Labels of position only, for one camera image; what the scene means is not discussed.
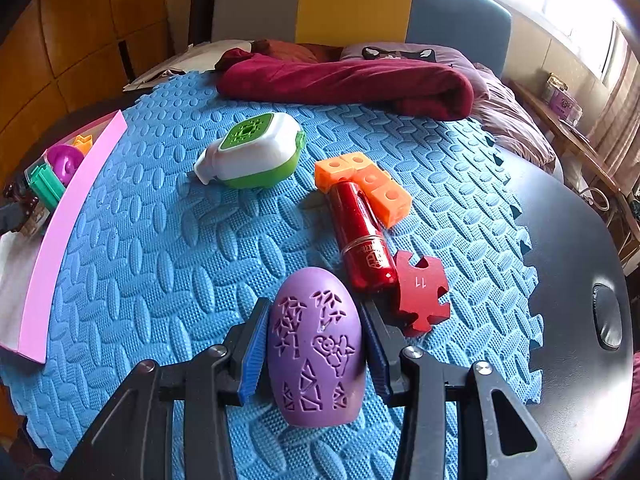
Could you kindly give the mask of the purple embossed oval case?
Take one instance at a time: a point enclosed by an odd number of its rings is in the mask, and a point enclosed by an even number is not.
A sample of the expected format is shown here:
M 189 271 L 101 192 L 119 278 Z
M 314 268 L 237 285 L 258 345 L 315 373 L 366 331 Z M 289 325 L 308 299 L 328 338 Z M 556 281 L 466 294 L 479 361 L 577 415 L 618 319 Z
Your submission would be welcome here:
M 290 275 L 270 308 L 268 372 L 291 425 L 334 427 L 361 408 L 366 364 L 352 296 L 333 273 L 307 266 Z

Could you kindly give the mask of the green white plug-in device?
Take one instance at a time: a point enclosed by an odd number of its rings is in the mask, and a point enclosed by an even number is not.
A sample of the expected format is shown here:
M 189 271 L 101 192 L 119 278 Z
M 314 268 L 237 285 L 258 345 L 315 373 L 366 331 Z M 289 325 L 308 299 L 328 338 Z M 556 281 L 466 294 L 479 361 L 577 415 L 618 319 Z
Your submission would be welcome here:
M 265 113 L 237 122 L 201 152 L 193 171 L 203 184 L 272 188 L 291 177 L 306 142 L 301 125 L 286 113 Z

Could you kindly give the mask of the small orange plastic piece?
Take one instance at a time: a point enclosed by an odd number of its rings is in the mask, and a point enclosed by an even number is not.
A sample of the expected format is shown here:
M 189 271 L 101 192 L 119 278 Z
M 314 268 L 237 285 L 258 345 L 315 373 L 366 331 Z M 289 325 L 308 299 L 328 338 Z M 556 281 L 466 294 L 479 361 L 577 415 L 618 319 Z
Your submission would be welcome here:
M 77 148 L 78 151 L 81 152 L 84 156 L 86 156 L 93 146 L 93 135 L 91 133 L 88 134 L 78 134 L 74 137 L 72 142 L 74 148 Z

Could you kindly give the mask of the magenta plastic funnel cup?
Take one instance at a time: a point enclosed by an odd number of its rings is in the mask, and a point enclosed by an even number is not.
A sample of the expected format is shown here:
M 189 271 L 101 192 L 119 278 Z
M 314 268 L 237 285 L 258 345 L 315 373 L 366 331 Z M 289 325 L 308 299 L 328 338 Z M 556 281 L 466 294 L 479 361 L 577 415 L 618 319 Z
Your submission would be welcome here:
M 70 184 L 70 180 L 73 179 L 85 155 L 73 145 L 56 144 L 47 149 L 44 158 L 62 185 L 67 186 Z

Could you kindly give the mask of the green plastic tube piece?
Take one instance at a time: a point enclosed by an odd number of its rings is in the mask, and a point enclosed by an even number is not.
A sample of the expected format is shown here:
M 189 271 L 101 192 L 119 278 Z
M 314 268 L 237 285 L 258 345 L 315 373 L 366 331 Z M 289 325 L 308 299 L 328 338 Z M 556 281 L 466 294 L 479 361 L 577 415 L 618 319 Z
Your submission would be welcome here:
M 27 182 L 43 206 L 50 212 L 55 211 L 64 194 L 65 186 L 53 169 L 46 162 L 40 162 L 29 171 Z

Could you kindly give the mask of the dark brown pumpkin lid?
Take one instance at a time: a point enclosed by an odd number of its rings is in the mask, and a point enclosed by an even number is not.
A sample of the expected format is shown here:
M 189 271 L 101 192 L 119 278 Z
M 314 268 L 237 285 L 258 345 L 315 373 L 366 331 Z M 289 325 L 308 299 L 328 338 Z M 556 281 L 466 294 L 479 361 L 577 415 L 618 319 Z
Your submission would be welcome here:
M 32 237 L 50 216 L 39 198 L 23 183 L 12 182 L 2 191 L 1 234 L 18 233 Z

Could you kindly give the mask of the red puzzle block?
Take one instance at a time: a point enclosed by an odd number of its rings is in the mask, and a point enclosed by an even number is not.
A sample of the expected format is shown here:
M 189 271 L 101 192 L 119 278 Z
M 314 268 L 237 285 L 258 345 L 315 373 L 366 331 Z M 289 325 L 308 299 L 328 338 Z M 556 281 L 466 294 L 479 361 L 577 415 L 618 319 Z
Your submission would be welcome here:
M 397 272 L 397 313 L 407 337 L 427 334 L 435 324 L 450 318 L 450 303 L 440 298 L 449 292 L 448 280 L 439 258 L 425 256 L 416 264 L 412 253 L 394 255 Z

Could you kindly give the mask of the red metallic cylinder tube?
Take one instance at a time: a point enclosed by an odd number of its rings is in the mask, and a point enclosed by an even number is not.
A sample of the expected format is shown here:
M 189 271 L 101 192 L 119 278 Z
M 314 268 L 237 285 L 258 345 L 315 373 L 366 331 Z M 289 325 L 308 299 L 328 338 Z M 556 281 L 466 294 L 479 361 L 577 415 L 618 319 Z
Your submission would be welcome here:
M 397 270 L 363 190 L 355 182 L 341 181 L 326 197 L 338 249 L 352 289 L 377 294 L 397 285 Z

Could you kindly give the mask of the blue foam puzzle mat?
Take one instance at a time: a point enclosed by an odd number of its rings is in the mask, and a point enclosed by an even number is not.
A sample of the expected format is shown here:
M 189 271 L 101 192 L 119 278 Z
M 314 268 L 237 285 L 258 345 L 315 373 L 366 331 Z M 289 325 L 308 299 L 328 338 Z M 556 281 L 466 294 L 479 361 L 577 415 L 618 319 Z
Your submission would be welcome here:
M 542 374 L 529 352 L 544 321 L 528 300 L 538 278 L 524 257 L 518 201 L 494 139 L 472 119 L 435 122 L 363 105 L 291 105 L 306 143 L 291 177 L 273 188 L 202 185 L 194 162 L 267 103 L 218 96 L 211 74 L 172 78 L 125 110 L 127 131 L 93 182 L 63 252 L 52 298 L 47 361 L 4 354 L 1 378 L 40 448 L 61 468 L 137 362 L 181 362 L 224 340 L 260 297 L 305 266 L 341 258 L 321 159 L 360 152 L 412 197 L 387 233 L 391 250 L 444 265 L 450 318 L 419 339 L 442 362 L 485 360 L 525 402 Z

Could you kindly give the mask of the pink white tray box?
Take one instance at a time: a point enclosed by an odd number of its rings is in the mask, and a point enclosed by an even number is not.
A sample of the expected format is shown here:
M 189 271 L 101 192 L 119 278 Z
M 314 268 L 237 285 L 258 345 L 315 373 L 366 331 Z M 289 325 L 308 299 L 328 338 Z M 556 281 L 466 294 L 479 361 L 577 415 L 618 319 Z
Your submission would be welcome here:
M 1 347 L 29 361 L 46 362 L 50 312 L 66 246 L 82 205 L 108 156 L 127 130 L 119 110 L 95 120 L 58 144 L 70 144 L 78 134 L 93 135 L 93 146 L 75 172 L 47 229 L 32 237 L 13 234 L 4 251 L 1 272 Z

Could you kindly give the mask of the pink striped blanket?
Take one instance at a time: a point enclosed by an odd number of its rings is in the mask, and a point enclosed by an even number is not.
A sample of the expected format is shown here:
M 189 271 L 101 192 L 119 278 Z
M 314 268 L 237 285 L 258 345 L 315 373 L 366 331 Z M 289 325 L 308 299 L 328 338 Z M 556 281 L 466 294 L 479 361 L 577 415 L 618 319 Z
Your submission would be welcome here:
M 480 63 L 474 63 L 474 67 L 484 80 L 487 91 L 474 101 L 471 116 L 494 136 L 502 148 L 528 160 L 547 174 L 554 174 L 558 155 L 532 116 L 518 102 L 512 89 L 490 68 Z

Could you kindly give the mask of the maroon red cloth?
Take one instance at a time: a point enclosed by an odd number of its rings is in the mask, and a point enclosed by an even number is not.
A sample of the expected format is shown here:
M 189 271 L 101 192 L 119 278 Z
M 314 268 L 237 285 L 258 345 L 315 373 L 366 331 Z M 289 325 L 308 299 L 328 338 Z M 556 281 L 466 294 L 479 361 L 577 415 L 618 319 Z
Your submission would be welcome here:
M 458 70 L 406 58 L 312 64 L 231 49 L 216 73 L 218 92 L 242 101 L 381 104 L 398 115 L 441 122 L 468 117 L 474 103 L 471 81 Z

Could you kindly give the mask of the wooden side shelf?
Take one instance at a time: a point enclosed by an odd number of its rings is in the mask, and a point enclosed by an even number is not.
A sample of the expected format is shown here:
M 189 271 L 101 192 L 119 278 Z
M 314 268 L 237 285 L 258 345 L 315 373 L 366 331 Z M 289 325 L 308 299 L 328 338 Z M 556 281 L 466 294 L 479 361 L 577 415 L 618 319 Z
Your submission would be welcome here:
M 620 185 L 605 169 L 604 162 L 587 139 L 575 128 L 563 122 L 546 103 L 518 82 L 510 80 L 508 86 L 518 102 L 538 120 L 541 130 L 547 130 L 552 135 L 550 143 L 556 154 L 561 156 L 569 152 L 582 163 L 582 168 L 587 170 L 585 180 L 593 198 L 597 198 L 597 193 L 605 197 L 605 200 L 595 202 L 592 208 L 600 214 L 610 231 L 620 262 L 628 263 L 639 251 L 639 223 L 634 218 Z

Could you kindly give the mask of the white cloth bag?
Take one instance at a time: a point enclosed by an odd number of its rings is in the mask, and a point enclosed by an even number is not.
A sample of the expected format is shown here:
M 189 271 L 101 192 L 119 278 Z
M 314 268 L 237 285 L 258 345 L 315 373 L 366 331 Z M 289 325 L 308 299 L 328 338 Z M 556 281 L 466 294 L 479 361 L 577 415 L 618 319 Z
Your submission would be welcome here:
M 186 52 L 150 68 L 130 84 L 122 88 L 123 92 L 152 88 L 166 79 L 189 72 L 204 73 L 213 70 L 221 57 L 229 50 L 239 48 L 246 52 L 252 50 L 252 43 L 246 40 L 219 40 L 203 42 L 188 47 Z

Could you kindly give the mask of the pink cat pillow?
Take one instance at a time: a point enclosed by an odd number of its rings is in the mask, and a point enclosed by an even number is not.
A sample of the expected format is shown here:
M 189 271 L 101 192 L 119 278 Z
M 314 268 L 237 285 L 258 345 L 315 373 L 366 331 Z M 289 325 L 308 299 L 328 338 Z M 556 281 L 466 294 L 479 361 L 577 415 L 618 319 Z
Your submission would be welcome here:
M 436 44 L 400 44 L 399 42 L 369 42 L 352 44 L 341 54 L 342 60 L 363 58 L 374 61 L 379 58 L 405 58 L 430 63 L 439 63 L 454 68 L 469 79 L 475 99 L 489 96 L 488 85 L 476 67 L 458 50 Z

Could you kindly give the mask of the pink storage box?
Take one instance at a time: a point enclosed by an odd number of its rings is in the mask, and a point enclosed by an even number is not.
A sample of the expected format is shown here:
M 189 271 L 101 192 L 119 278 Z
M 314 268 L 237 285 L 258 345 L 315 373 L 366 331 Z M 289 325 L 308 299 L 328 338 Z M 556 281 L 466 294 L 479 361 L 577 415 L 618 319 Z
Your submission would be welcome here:
M 576 127 L 582 118 L 582 108 L 568 91 L 568 85 L 554 73 L 550 73 L 541 93 L 542 102 L 570 126 Z

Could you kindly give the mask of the pink curtain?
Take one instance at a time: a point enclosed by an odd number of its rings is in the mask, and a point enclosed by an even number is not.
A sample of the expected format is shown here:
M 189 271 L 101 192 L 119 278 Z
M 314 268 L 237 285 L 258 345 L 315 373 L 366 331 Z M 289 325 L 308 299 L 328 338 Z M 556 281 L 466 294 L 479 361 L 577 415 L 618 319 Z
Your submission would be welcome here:
M 639 61 L 631 47 L 589 140 L 608 175 L 630 193 L 639 179 Z

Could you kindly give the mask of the multicolour sofa backrest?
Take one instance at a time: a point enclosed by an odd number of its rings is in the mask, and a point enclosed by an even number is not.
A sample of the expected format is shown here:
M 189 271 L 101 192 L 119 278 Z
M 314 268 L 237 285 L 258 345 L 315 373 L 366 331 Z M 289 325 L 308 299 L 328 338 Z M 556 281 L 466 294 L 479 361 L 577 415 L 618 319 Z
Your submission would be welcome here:
M 212 37 L 296 44 L 436 44 L 501 74 L 511 14 L 494 0 L 214 0 Z

